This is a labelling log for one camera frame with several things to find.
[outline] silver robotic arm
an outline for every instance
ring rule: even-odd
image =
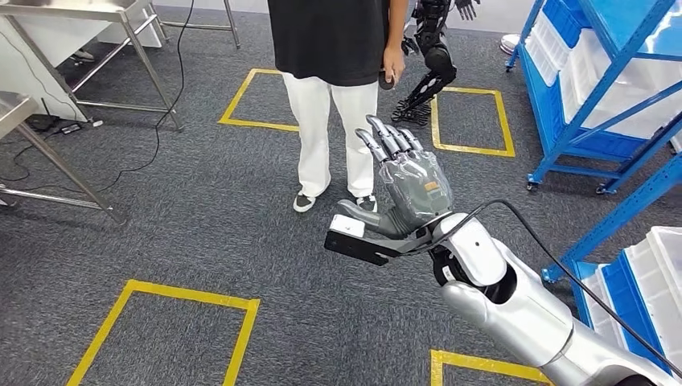
[[[650,361],[615,347],[571,315],[540,277],[492,238],[474,214],[453,213],[453,195],[435,156],[410,132],[368,121],[380,142],[357,134],[380,163],[396,204],[384,215],[342,201],[325,248],[376,265],[428,252],[452,310],[557,386],[679,386]],[[364,237],[365,230],[393,240]],[[416,233],[416,238],[404,240]]]

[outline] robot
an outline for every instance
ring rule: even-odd
[[[457,76],[457,68],[450,58],[443,33],[451,11],[451,2],[452,0],[417,0],[412,12],[412,18],[417,22],[417,31],[414,38],[405,36],[402,48],[405,55],[420,51],[429,73],[421,79],[407,98],[398,103],[392,115],[394,122],[407,121],[426,125],[431,113],[427,102]],[[476,17],[471,0],[454,0],[454,6],[459,10],[463,20],[473,20]]]
[[[451,211],[453,193],[435,155],[409,131],[375,117],[368,121],[381,145],[368,131],[356,133],[379,162],[379,176],[395,206],[377,214],[339,202],[343,215],[332,220],[326,249],[375,265],[428,252],[451,309],[557,386],[681,385],[573,318],[534,271],[488,234],[475,218],[477,211]],[[366,230],[391,240],[366,238]]]

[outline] yellow tape marking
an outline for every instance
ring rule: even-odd
[[[95,355],[97,355],[97,352],[100,350],[102,343],[105,341],[107,335],[109,335],[113,324],[123,311],[123,307],[128,302],[130,295],[135,291],[245,310],[246,315],[244,316],[244,321],[241,323],[241,328],[239,335],[237,336],[234,350],[232,351],[232,358],[228,365],[228,372],[225,374],[223,386],[233,386],[235,384],[242,360],[244,359],[246,346],[249,343],[253,324],[256,322],[258,306],[261,304],[259,299],[248,300],[235,298],[233,296],[197,291],[194,289],[171,287],[169,285],[149,283],[146,281],[128,280],[125,283],[121,294],[118,296],[118,299],[113,304],[109,315],[107,315],[100,326],[100,330],[95,334],[95,338],[90,343],[88,350],[85,351],[83,358],[81,358],[80,363],[76,366],[76,370],[71,374],[71,378],[69,378],[66,386],[78,386],[80,384],[85,376],[85,372],[90,368],[90,365],[95,359]]]
[[[244,96],[246,89],[249,87],[249,85],[251,84],[251,81],[253,80],[253,77],[256,74],[281,75],[281,72],[279,72],[278,70],[269,70],[266,68],[252,68],[251,71],[249,71],[249,74],[246,76],[246,79],[244,79],[244,82],[242,82],[241,86],[236,91],[234,98],[232,98],[232,100],[230,101],[230,104],[228,105],[228,109],[225,110],[225,113],[220,118],[218,123],[222,123],[224,125],[265,127],[268,129],[277,129],[277,130],[284,130],[284,131],[298,131],[298,126],[294,126],[294,125],[282,125],[279,123],[246,121],[243,119],[231,118],[232,114],[234,113],[234,111],[236,109],[236,106],[239,104],[239,101],[241,100],[241,97]]]
[[[97,352],[100,350],[102,343],[105,341],[107,335],[111,331],[111,327],[113,327],[118,315],[120,315],[121,311],[123,311],[123,306],[125,306],[125,304],[128,302],[128,298],[130,298],[132,293],[133,290],[131,288],[130,281],[128,281],[125,284],[125,287],[123,287],[121,294],[118,295],[118,299],[113,304],[113,307],[111,307],[109,315],[107,315],[106,319],[100,326],[100,330],[95,334],[95,338],[90,343],[88,350],[86,350],[85,354],[83,354],[83,358],[80,360],[80,363],[78,363],[78,366],[76,366],[76,370],[74,370],[73,374],[71,374],[71,378],[69,378],[68,382],[66,383],[67,386],[78,386],[78,384],[80,384],[83,376],[85,376],[85,372],[88,370],[88,368],[90,368],[92,361],[95,359],[95,355],[97,355]]]
[[[509,123],[507,122],[507,113],[504,111],[504,103],[502,102],[502,93],[497,90],[484,90],[479,88],[460,88],[460,87],[444,87],[443,91],[447,92],[467,92],[471,94],[491,94],[495,98],[495,106],[497,107],[497,114],[499,117],[499,125],[502,129],[504,138],[504,150],[485,149],[481,147],[471,146],[457,146],[447,145],[441,143],[440,125],[438,123],[438,96],[431,100],[431,136],[433,139],[433,147],[441,150],[462,151],[465,153],[476,153],[485,155],[497,155],[500,157],[515,157],[514,142],[512,141],[512,133],[509,131]]]
[[[525,380],[534,380],[553,386],[552,382],[536,368],[440,350],[431,350],[431,386],[443,386],[444,363],[461,368],[470,368],[473,370],[503,374],[505,376],[515,376],[516,378],[523,378]]]
[[[236,339],[235,348],[232,352],[232,358],[230,359],[228,372],[225,374],[223,386],[232,386],[236,382],[236,376],[239,374],[239,367],[241,366],[241,361],[244,358],[246,345],[249,343],[251,330],[253,329],[253,324],[256,321],[256,312],[258,312],[258,306],[260,304],[261,301],[259,299],[249,300],[249,304],[246,308],[246,315],[244,316],[244,321],[241,323],[241,330],[239,331],[239,336]]]

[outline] person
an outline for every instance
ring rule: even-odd
[[[275,63],[301,139],[302,188],[294,210],[308,211],[330,184],[327,122],[333,98],[346,134],[347,188],[359,206],[376,211],[372,156],[355,129],[370,129],[365,117],[376,115],[380,71],[396,84],[405,69],[401,42],[408,0],[268,0],[268,5]]]

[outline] black object in hand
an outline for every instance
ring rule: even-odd
[[[390,90],[395,85],[396,82],[394,81],[393,78],[391,78],[390,82],[386,81],[386,71],[384,70],[379,71],[379,87],[381,87],[383,90]]]

